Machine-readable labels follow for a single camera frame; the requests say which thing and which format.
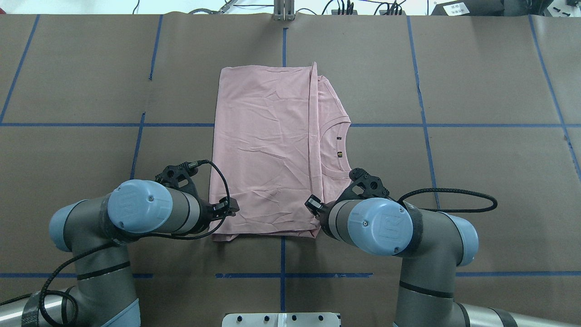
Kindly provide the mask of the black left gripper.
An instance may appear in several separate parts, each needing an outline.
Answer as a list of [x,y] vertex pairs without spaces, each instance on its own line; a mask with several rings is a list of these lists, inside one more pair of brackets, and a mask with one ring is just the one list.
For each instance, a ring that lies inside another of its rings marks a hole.
[[[198,168],[202,165],[212,166],[224,184],[226,196],[221,198],[218,203],[209,203],[209,201],[201,199],[197,192],[192,176],[198,173]],[[183,162],[179,165],[168,165],[160,174],[155,176],[154,181],[167,188],[181,191],[181,193],[190,195],[195,199],[196,204],[191,204],[190,209],[198,209],[196,226],[209,226],[212,222],[234,217],[240,211],[238,201],[230,195],[230,188],[224,174],[212,161]]]

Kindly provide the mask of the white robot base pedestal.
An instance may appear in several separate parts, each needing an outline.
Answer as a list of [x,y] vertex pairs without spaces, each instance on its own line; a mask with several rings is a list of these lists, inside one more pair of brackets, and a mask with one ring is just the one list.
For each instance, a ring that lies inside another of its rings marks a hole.
[[340,327],[334,312],[262,312],[227,314],[222,327]]

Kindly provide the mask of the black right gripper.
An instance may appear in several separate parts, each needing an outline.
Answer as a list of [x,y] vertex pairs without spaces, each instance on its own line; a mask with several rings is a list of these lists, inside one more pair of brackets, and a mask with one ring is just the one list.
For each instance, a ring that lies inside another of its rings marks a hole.
[[324,203],[315,195],[309,196],[305,207],[320,221],[328,217],[332,208],[342,201],[353,199],[385,198],[391,199],[390,191],[383,185],[378,176],[371,175],[362,168],[355,168],[349,172],[351,183],[340,193],[337,199]]

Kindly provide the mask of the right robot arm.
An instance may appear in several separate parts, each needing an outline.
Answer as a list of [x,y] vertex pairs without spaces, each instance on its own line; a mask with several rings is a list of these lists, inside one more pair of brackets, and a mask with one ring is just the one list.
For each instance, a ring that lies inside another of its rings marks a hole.
[[[478,307],[454,298],[456,271],[473,262],[479,248],[477,230],[458,213],[485,213],[497,201],[487,194],[456,188],[422,188],[390,197],[380,178],[366,170],[349,172],[350,184],[332,202],[311,195],[305,206],[323,232],[368,254],[402,259],[395,327],[565,327],[558,322]],[[428,209],[407,202],[423,193],[465,194],[488,199],[473,209]]]

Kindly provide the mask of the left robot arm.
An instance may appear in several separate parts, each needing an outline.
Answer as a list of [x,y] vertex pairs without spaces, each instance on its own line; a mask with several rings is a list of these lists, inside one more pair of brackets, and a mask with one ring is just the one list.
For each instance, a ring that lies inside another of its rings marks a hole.
[[199,197],[192,180],[202,160],[169,165],[154,180],[131,179],[99,198],[59,209],[52,242],[73,257],[40,291],[1,303],[3,327],[139,327],[141,314],[128,245],[144,238],[197,240],[214,233],[239,205]]

